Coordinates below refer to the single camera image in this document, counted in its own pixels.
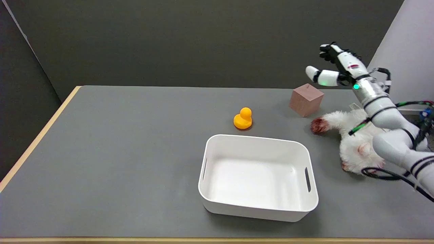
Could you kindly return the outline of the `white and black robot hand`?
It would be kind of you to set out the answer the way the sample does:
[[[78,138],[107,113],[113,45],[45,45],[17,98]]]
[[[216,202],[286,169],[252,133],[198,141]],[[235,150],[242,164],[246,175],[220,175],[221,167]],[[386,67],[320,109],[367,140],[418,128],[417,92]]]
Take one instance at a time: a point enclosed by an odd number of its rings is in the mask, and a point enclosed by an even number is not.
[[[349,49],[342,49],[335,42],[323,44],[319,49],[319,57],[334,64],[337,71],[320,70],[309,65],[305,73],[313,83],[327,87],[349,86],[370,76],[360,57]]]

